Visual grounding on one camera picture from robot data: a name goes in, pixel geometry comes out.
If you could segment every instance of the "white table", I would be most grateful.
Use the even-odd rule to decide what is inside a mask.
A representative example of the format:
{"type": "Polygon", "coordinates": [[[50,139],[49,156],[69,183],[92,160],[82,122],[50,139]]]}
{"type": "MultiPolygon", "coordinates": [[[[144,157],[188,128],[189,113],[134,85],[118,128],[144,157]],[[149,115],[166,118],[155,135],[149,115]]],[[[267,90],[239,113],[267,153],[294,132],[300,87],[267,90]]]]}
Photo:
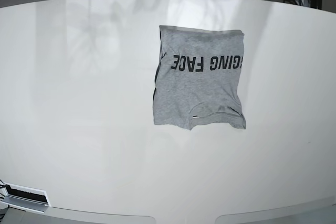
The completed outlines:
{"type": "Polygon", "coordinates": [[[336,15],[256,0],[0,9],[0,178],[54,207],[214,223],[336,194],[336,15]],[[246,130],[154,126],[159,25],[241,29],[246,130]]]}

